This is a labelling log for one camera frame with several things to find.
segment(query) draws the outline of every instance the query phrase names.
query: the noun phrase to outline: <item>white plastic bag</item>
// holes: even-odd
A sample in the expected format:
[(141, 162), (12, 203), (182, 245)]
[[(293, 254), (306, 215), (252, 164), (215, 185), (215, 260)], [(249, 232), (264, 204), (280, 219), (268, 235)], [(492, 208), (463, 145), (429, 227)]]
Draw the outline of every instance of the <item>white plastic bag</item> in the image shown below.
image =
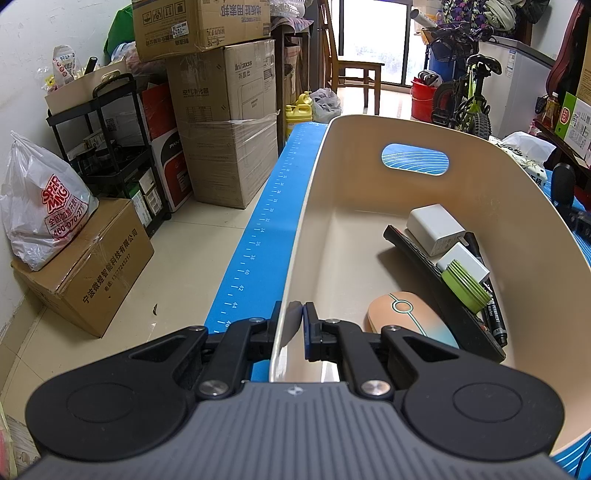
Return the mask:
[(556, 146), (550, 142), (526, 134), (525, 132), (515, 132), (505, 137), (503, 143), (519, 150), (541, 167), (544, 167), (544, 162), (548, 160), (550, 154), (556, 149)]
[(76, 236), (99, 202), (65, 161), (11, 134), (2, 222), (14, 254), (37, 271)]
[(310, 94), (312, 99), (312, 118), (314, 122), (329, 123), (333, 118), (343, 113), (340, 99), (329, 88), (321, 88)]

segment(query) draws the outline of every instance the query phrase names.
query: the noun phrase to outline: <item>barcode sticker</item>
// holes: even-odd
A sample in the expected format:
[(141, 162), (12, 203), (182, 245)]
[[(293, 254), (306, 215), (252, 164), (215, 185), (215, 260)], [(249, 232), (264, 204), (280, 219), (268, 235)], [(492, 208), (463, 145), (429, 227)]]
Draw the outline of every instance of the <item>barcode sticker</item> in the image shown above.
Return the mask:
[(182, 37), (183, 35), (189, 34), (189, 26), (187, 25), (186, 21), (177, 23), (176, 25), (170, 27), (170, 29), (173, 32), (173, 38)]

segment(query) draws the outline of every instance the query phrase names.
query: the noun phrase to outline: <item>bicycle wheel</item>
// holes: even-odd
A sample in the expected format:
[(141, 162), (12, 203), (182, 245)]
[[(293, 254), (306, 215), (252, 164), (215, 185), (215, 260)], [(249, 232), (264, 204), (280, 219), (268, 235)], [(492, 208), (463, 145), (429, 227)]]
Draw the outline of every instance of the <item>bicycle wheel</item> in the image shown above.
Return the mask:
[(488, 118), (488, 115), (481, 112), (473, 113), (467, 133), (488, 140), (491, 136), (491, 120)]
[(433, 109), (441, 109), (453, 115), (456, 107), (454, 99), (455, 82), (442, 83), (433, 95)]

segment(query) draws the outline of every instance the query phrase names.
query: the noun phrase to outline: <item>product box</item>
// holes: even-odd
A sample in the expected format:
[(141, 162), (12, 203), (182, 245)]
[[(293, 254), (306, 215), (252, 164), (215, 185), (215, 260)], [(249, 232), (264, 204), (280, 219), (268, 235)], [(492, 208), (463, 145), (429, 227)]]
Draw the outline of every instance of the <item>product box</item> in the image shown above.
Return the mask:
[(166, 64), (195, 198), (246, 208), (277, 161), (274, 41)]
[(274, 40), (259, 40), (167, 59), (181, 136), (191, 124), (257, 119), (275, 112), (274, 57)]
[(170, 210), (175, 212), (189, 198), (193, 189), (174, 118), (168, 83), (143, 91), (142, 100), (156, 169)]
[(144, 194), (144, 199), (152, 216), (156, 216), (158, 212), (162, 210), (162, 200), (160, 199), (158, 189), (156, 188), (156, 180), (152, 168), (146, 170), (139, 178), (139, 188)]
[(591, 166), (591, 106), (570, 93), (564, 98), (556, 135)]
[(139, 189), (139, 184), (131, 183), (127, 185), (127, 193), (129, 193), (129, 197), (134, 204), (135, 213), (138, 214), (139, 221), (142, 222), (144, 227), (147, 227), (152, 221), (152, 216), (148, 211), (148, 206), (144, 200), (144, 195)]
[(133, 0), (142, 61), (185, 55), (271, 34), (269, 0)]
[(591, 105), (591, 28), (587, 34), (585, 58), (583, 60), (579, 88), (577, 89), (577, 98)]
[(154, 249), (127, 199), (100, 199), (80, 233), (40, 271), (12, 267), (49, 308), (101, 337)]

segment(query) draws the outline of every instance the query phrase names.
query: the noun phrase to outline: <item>shopping bag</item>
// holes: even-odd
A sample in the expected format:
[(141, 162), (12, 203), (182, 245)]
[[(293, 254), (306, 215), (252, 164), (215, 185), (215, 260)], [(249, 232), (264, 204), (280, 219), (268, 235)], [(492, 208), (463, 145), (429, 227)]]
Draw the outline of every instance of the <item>shopping bag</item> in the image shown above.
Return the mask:
[(68, 163), (11, 135), (2, 223), (14, 254), (37, 271), (76, 236), (99, 202)]

